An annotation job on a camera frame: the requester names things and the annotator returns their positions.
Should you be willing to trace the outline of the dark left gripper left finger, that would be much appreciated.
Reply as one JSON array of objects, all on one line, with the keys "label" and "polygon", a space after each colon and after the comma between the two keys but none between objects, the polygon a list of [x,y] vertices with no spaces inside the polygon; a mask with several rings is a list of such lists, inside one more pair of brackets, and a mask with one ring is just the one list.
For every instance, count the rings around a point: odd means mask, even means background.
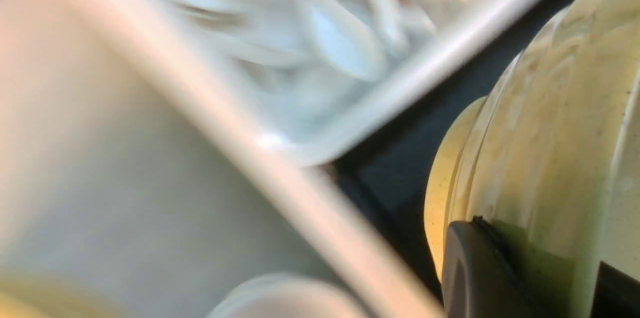
[{"label": "dark left gripper left finger", "polygon": [[482,217],[453,221],[445,236],[442,298],[448,318],[541,318],[498,232]]}]

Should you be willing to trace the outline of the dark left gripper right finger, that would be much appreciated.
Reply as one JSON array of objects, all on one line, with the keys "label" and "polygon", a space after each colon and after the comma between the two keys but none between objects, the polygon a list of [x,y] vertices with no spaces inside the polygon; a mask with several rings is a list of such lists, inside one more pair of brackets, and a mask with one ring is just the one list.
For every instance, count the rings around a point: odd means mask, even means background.
[{"label": "dark left gripper right finger", "polygon": [[592,316],[594,318],[638,318],[640,316],[640,282],[601,261]]}]

